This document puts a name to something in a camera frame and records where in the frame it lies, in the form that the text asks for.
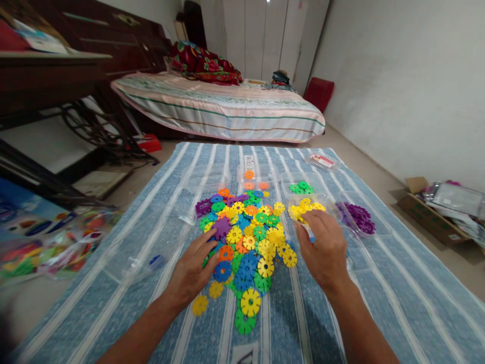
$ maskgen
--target pile of toy pieces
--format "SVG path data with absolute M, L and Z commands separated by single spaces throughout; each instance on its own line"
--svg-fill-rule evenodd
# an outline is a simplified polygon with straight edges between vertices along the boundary
M 342 206 L 342 203 L 337 203 L 336 205 L 342 212 L 342 221 L 346 225 L 352 226 L 351 219 L 353 219 L 357 227 L 364 233 L 370 235 L 375 233 L 375 223 L 371 220 L 372 216 L 365 208 L 344 202 L 344 205 L 351 216 L 349 217 L 345 208 Z
M 202 217 L 200 228 L 205 232 L 217 229 L 211 240 L 219 242 L 204 261 L 205 266 L 220 251 L 209 296 L 220 297 L 224 285 L 234 292 L 238 306 L 234 325 L 241 335 L 249 334 L 256 324 L 261 297 L 271 288 L 275 262 L 283 261 L 289 268 L 297 264 L 297 255 L 285 239 L 280 221 L 285 206 L 280 202 L 263 205 L 262 198 L 268 196 L 267 191 L 233 196 L 223 189 L 196 206 L 197 216 Z M 205 295 L 199 295 L 192 303 L 194 315 L 201 315 L 208 303 Z
M 72 278 L 121 215 L 120 211 L 90 211 L 50 234 L 3 242 L 0 283 L 20 276 Z
M 307 221 L 302 218 L 302 214 L 311 210 L 326 211 L 326 208 L 319 202 L 313 202 L 310 198 L 303 198 L 298 206 L 291 205 L 288 208 L 288 215 L 292 220 L 308 225 Z
M 312 194 L 315 191 L 313 190 L 313 187 L 310 186 L 308 183 L 305 181 L 300 181 L 295 185 L 290 185 L 289 189 L 291 192 L 293 192 L 295 195 L 306 195 L 306 194 Z

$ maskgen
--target cardboard box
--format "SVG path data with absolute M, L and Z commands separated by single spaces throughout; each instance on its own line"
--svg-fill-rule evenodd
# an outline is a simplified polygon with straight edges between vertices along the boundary
M 424 177 L 407 178 L 405 181 L 409 190 L 414 193 L 421 192 L 428 185 Z M 446 220 L 413 193 L 408 193 L 398 202 L 398 206 L 445 245 L 473 241 L 468 234 Z

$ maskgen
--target blue striped blanket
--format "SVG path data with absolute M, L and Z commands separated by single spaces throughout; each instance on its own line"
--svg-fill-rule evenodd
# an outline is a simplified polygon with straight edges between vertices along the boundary
M 321 152 L 338 159 L 332 149 Z M 306 149 L 181 143 L 173 156 L 147 184 L 96 254 L 75 277 L 29 338 L 17 349 L 20 362 L 68 363 L 98 359 L 158 297 L 167 285 L 174 263 L 200 233 L 192 229 L 180 239 L 180 229 L 167 225 L 167 209 L 190 206 L 206 195 L 182 188 L 182 172 L 194 166 L 223 164 L 233 176 L 230 189 L 242 192 L 236 169 L 243 156 L 268 163 L 278 172 L 315 172 L 326 194 L 340 191 L 364 194 L 391 229 L 391 235 L 360 240 L 348 238 L 354 261 L 353 278 L 372 316 L 402 362 L 485 362 L 485 305 L 397 219 L 366 184 L 342 162 L 328 173 L 305 162 Z M 286 203 L 276 184 L 265 199 Z M 282 219 L 289 238 L 298 242 L 291 220 Z M 164 269 L 138 284 L 120 285 L 103 270 L 103 256 L 118 237 L 121 254 L 148 258 L 157 244 L 179 245 Z M 186 309 L 175 320 L 153 353 L 152 362 L 233 362 L 248 351 L 254 362 L 345 362 L 336 318 L 325 295 L 299 259 L 295 268 L 277 266 L 269 294 L 262 299 L 256 326 L 246 336 L 234 327 L 237 308 L 232 291 L 209 299 L 200 317 Z M 203 291 L 207 295 L 208 287 Z

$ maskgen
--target clothes pile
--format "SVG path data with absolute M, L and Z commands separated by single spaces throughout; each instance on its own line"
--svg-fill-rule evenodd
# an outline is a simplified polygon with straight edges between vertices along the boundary
M 167 69 L 190 80 L 239 85 L 241 73 L 227 60 L 186 40 L 175 42 L 167 58 Z
M 282 89 L 296 93 L 297 91 L 290 85 L 288 73 L 284 70 L 273 72 L 273 81 L 261 85 L 262 89 Z

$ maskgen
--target white cabinet door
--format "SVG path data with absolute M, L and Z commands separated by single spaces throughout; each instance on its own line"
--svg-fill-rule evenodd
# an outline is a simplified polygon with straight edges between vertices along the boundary
M 279 69 L 288 0 L 264 1 L 266 3 L 266 19 L 261 80 L 270 82 L 273 72 Z
M 245 2 L 246 78 L 261 79 L 266 0 L 246 0 Z
M 288 0 L 279 68 L 288 72 L 290 82 L 293 82 L 300 55 L 300 44 L 307 9 L 307 0 Z
M 243 77 L 245 77 L 245 1 L 224 0 L 223 5 L 227 50 L 226 59 L 241 72 Z

